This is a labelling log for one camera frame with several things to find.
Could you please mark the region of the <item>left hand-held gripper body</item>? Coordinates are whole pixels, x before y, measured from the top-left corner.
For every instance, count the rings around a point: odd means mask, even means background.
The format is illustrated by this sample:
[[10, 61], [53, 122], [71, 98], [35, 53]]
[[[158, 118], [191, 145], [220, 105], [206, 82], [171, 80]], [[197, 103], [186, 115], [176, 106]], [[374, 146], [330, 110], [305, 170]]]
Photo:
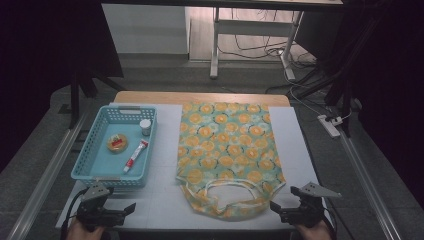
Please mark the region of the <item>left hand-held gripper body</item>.
[[124, 224], [126, 210], [108, 210], [104, 207], [113, 192], [113, 187], [105, 187], [101, 183], [94, 184], [84, 191], [76, 218], [88, 231], [99, 226], [114, 227]]

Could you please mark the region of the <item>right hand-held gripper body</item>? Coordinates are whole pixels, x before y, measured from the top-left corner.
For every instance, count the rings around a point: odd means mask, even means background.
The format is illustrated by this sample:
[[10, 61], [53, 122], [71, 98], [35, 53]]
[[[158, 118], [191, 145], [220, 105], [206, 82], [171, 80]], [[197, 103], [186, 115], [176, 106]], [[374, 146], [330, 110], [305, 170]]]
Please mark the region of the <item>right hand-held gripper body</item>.
[[309, 182], [301, 188], [291, 186], [290, 191], [299, 197], [300, 205], [297, 208], [281, 208], [280, 219], [283, 223], [304, 225], [308, 228], [312, 228], [326, 219], [322, 203], [324, 198], [342, 197], [340, 193], [313, 182]]

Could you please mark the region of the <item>light blue plastic basket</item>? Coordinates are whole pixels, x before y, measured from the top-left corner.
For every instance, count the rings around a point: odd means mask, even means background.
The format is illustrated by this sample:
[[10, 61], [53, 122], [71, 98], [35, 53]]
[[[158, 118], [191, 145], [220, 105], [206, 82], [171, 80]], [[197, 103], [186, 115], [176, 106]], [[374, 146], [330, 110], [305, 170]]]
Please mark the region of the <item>light blue plastic basket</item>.
[[[143, 119], [152, 122], [151, 133], [143, 136], [139, 123]], [[138, 188], [146, 185], [149, 165], [153, 152], [157, 129], [157, 110], [153, 106], [103, 106], [86, 137], [71, 177], [86, 186], [96, 181], [105, 186], [121, 188]], [[121, 153], [112, 153], [106, 144], [111, 135], [124, 134], [128, 147]], [[123, 169], [140, 141], [144, 139], [149, 145], [144, 149], [132, 168], [124, 173]]]

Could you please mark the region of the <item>white and red tube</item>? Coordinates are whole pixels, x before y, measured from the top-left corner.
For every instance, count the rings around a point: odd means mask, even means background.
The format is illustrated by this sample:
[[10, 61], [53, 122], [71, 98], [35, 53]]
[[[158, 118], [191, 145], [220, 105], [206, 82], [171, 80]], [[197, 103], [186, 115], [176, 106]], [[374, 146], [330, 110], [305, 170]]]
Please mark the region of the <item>white and red tube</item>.
[[133, 154], [131, 155], [131, 157], [128, 159], [128, 161], [126, 162], [123, 172], [127, 173], [133, 166], [134, 162], [136, 161], [136, 159], [138, 158], [138, 156], [140, 155], [140, 153], [146, 149], [149, 145], [149, 142], [142, 139], [138, 145], [138, 147], [135, 149], [135, 151], [133, 152]]

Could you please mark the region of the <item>round snack with red label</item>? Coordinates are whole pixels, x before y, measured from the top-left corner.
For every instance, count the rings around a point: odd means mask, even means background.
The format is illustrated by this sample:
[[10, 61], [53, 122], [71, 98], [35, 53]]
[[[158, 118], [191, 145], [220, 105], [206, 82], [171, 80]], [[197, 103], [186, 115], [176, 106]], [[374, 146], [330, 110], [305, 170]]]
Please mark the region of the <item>round snack with red label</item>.
[[127, 137], [121, 133], [111, 135], [106, 146], [112, 153], [121, 153], [128, 147]]

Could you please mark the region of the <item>yellow floral cloth bag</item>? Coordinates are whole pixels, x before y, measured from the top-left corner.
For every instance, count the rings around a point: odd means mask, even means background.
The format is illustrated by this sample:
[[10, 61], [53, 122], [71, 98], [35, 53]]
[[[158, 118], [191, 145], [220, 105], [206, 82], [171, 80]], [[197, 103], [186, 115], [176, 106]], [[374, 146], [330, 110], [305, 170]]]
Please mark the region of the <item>yellow floral cloth bag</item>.
[[177, 156], [185, 198], [210, 217], [251, 218], [285, 185], [266, 104], [184, 104]]

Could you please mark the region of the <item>small white-capped jar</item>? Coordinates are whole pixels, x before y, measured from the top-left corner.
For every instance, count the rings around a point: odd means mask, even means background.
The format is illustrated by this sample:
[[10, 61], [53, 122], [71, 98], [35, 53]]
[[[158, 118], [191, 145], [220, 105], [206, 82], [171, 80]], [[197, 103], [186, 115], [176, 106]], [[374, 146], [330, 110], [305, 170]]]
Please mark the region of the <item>small white-capped jar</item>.
[[140, 121], [139, 126], [143, 136], [149, 136], [151, 133], [152, 122], [150, 119], [143, 119]]

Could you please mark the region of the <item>person's right hand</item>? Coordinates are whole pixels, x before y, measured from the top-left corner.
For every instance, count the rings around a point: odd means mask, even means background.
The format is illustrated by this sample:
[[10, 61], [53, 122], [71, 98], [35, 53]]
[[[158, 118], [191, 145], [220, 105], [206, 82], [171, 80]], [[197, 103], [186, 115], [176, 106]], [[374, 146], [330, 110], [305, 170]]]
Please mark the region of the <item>person's right hand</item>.
[[308, 228], [305, 225], [296, 225], [303, 240], [332, 240], [332, 234], [324, 221], [320, 221], [315, 226]]

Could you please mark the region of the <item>person's left hand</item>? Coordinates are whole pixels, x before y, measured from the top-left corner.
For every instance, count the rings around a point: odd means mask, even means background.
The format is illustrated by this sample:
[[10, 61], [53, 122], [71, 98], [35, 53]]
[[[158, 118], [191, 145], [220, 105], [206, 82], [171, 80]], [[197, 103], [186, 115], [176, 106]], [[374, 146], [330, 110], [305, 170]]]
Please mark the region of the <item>person's left hand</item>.
[[90, 232], [80, 221], [74, 219], [68, 228], [66, 240], [101, 240], [104, 231], [104, 227], [97, 227]]

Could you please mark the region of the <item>white table mat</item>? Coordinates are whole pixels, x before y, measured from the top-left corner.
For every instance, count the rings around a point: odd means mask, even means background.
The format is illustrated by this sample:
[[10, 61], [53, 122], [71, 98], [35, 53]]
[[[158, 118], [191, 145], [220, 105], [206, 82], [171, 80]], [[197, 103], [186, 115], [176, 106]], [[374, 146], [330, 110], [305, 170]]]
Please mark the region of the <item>white table mat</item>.
[[[146, 185], [114, 187], [114, 194], [106, 202], [112, 209], [136, 204], [134, 213], [124, 222], [124, 229], [261, 231], [284, 228], [284, 223], [269, 206], [251, 218], [231, 220], [210, 217], [192, 209], [176, 179], [183, 105], [152, 105], [157, 110], [157, 129]], [[271, 201], [285, 208], [295, 207], [299, 200], [291, 194], [290, 187], [302, 187], [317, 177], [294, 109], [269, 107], [269, 111], [285, 178], [285, 185]]]

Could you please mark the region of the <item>white power strip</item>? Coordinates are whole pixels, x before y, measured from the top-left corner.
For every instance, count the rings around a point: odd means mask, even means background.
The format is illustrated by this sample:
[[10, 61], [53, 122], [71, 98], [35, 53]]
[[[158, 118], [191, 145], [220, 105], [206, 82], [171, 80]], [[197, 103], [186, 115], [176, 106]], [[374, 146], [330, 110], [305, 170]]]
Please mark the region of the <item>white power strip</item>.
[[340, 132], [337, 129], [337, 126], [343, 122], [341, 117], [329, 117], [326, 115], [319, 115], [317, 119], [325, 128], [331, 138], [336, 138], [340, 136]]

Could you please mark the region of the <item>black tripod stand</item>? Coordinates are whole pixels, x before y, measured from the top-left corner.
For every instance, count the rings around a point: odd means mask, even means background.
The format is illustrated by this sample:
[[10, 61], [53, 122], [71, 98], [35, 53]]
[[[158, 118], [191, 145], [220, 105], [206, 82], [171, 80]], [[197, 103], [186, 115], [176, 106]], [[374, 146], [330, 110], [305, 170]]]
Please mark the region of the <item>black tripod stand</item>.
[[99, 71], [90, 68], [81, 68], [75, 71], [71, 79], [71, 121], [69, 128], [73, 129], [80, 115], [80, 100], [79, 90], [82, 90], [83, 94], [88, 98], [94, 98], [97, 96], [98, 89], [95, 86], [94, 80], [98, 79], [109, 87], [117, 91], [125, 91], [125, 88], [111, 78], [106, 77]]

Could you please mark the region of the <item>black metal stand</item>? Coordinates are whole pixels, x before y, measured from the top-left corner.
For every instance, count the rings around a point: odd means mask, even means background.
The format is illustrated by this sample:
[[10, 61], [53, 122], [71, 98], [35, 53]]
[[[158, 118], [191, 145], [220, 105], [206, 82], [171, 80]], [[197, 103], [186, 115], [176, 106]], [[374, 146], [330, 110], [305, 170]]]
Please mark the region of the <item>black metal stand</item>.
[[298, 100], [330, 87], [324, 97], [328, 106], [342, 101], [341, 129], [350, 136], [352, 81], [354, 65], [377, 24], [380, 0], [341, 0], [341, 6], [316, 7], [302, 14], [299, 44], [317, 57], [323, 79], [303, 89], [297, 88]]

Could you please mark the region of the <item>white-legged desk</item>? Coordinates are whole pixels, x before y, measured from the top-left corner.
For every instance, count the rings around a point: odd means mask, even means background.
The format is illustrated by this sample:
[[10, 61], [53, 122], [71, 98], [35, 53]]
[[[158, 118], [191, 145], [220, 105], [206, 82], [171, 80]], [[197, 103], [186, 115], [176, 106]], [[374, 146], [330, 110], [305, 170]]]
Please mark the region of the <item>white-legged desk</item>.
[[341, 0], [247, 0], [248, 6], [236, 0], [101, 0], [103, 4], [185, 7], [189, 17], [188, 54], [191, 60], [207, 60], [210, 77], [218, 77], [219, 48], [224, 41], [242, 36], [248, 39], [266, 37], [283, 42], [280, 55], [286, 71], [288, 54], [293, 45], [302, 14], [316, 7], [341, 6]]

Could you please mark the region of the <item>white panel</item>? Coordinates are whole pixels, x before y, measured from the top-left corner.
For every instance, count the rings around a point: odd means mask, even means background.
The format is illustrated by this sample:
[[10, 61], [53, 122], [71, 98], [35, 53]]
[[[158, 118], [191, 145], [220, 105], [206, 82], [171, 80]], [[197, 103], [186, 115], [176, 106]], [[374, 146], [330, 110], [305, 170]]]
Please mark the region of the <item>white panel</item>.
[[118, 53], [188, 54], [185, 7], [102, 5]]

